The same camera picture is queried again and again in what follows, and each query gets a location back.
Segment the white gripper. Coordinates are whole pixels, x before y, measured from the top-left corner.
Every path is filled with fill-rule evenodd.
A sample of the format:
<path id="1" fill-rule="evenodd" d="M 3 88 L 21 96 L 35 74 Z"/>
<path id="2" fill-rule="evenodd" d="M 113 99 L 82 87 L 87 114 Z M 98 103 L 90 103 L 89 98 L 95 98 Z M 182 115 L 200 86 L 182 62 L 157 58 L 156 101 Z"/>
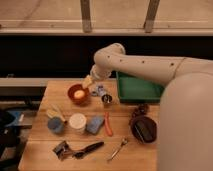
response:
<path id="1" fill-rule="evenodd" d="M 90 71 L 90 75 L 87 75 L 82 82 L 82 88 L 86 89 L 94 83 L 94 80 L 101 81 L 105 80 L 107 77 L 108 74 L 106 70 L 97 65 L 93 65 Z"/>

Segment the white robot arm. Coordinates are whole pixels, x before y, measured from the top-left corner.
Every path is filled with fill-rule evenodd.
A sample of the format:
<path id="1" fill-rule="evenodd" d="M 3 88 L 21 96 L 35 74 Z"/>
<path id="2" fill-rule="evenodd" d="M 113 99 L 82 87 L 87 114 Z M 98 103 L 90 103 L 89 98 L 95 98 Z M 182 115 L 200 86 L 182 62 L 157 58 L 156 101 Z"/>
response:
<path id="1" fill-rule="evenodd" d="M 133 56 L 114 43 L 94 54 L 88 87 L 113 71 L 164 87 L 157 133 L 157 171 L 213 171 L 213 60 Z"/>

